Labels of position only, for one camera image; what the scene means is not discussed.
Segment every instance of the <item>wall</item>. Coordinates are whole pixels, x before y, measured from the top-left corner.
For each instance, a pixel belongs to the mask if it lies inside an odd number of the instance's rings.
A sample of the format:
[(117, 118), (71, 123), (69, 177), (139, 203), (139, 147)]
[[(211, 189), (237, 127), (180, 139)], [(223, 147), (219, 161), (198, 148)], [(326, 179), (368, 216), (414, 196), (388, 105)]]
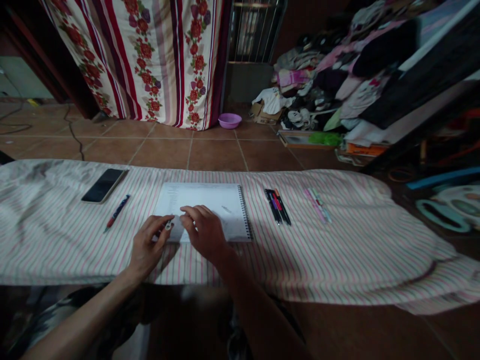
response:
[(316, 34), (327, 25), (327, 17), (342, 12), (350, 0), (290, 0), (278, 33), (272, 64), (297, 44), (300, 35)]
[[(30, 69), (27, 63), (21, 58), (17, 49), (3, 32), (0, 32), (0, 68), (5, 71), (10, 81), (18, 88), (21, 97), (27, 99), (54, 98), (32, 69)], [(0, 74), (0, 98), (4, 97), (18, 98), (19, 94), (8, 79)]]
[(225, 103), (251, 103), (270, 87), (274, 72), (268, 64), (228, 64), (225, 80)]

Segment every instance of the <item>black pen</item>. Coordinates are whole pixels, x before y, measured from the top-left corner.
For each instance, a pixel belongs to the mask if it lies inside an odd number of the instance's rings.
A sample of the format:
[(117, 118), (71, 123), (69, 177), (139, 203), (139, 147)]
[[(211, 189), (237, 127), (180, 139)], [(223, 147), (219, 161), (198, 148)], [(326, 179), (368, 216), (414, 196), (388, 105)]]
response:
[(270, 209), (271, 209), (271, 213), (273, 214), (273, 217), (275, 218), (275, 221), (278, 225), (280, 225), (280, 221), (279, 219), (277, 218), (277, 213), (275, 211), (275, 208), (274, 208), (274, 204), (272, 203), (272, 201), (270, 200), (270, 195), (269, 195), (269, 191), (267, 189), (264, 189), (265, 190), (265, 195), (266, 195), (266, 200), (268, 201), (268, 203), (270, 204)]
[(268, 194), (270, 195), (270, 200), (273, 203), (273, 208), (275, 209), (276, 218), (278, 219), (280, 224), (283, 224), (284, 222), (282, 221), (282, 213), (280, 212), (277, 202), (275, 201), (274, 191), (270, 189), (267, 189), (267, 191), (268, 191)]
[(286, 223), (292, 226), (292, 222), (290, 221), (290, 217), (289, 217), (289, 214), (287, 213), (287, 209), (285, 208), (284, 202), (282, 201), (282, 198), (280, 197), (279, 191), (277, 189), (275, 189), (275, 195), (276, 195), (276, 198), (278, 199), (278, 202), (280, 203), (283, 214), (285, 215)]

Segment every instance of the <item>spiral notebook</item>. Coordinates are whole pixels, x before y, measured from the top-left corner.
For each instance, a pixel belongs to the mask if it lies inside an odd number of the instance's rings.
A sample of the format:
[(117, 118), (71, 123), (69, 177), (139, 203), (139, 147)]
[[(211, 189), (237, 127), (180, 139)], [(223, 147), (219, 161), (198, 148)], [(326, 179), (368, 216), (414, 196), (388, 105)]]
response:
[(180, 207), (195, 205), (205, 205), (220, 218), (227, 241), (252, 241), (244, 195), (239, 184), (165, 182), (161, 187), (154, 214), (175, 215), (168, 242), (190, 242), (179, 218), (184, 214)]

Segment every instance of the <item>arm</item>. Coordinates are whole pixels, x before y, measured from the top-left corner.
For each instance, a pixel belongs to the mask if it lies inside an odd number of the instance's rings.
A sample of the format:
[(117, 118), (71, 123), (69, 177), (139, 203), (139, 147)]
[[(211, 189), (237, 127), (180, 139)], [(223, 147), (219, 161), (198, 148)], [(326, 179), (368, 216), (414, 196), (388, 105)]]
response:
[(169, 231), (154, 234), (173, 216), (150, 216), (133, 238), (128, 267), (85, 305), (29, 349), (22, 359), (79, 359), (124, 301), (157, 266)]
[(181, 221), (193, 247), (218, 270), (238, 312), (253, 357), (313, 359), (265, 291), (242, 267), (227, 245), (220, 219), (206, 206), (184, 206)]

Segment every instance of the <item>pink pen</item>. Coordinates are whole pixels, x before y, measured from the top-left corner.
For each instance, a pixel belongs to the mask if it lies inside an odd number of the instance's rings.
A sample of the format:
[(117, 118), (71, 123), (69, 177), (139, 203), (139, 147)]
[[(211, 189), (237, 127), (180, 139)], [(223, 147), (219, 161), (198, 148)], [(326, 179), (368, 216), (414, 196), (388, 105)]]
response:
[(314, 198), (310, 194), (310, 192), (307, 189), (304, 189), (303, 192), (305, 193), (306, 197), (309, 198), (313, 204), (313, 207), (315, 208), (316, 213), (320, 217), (320, 220), (323, 224), (326, 224), (327, 222), (325, 221), (324, 215), (320, 211), (319, 207), (317, 206), (317, 203), (315, 202)]

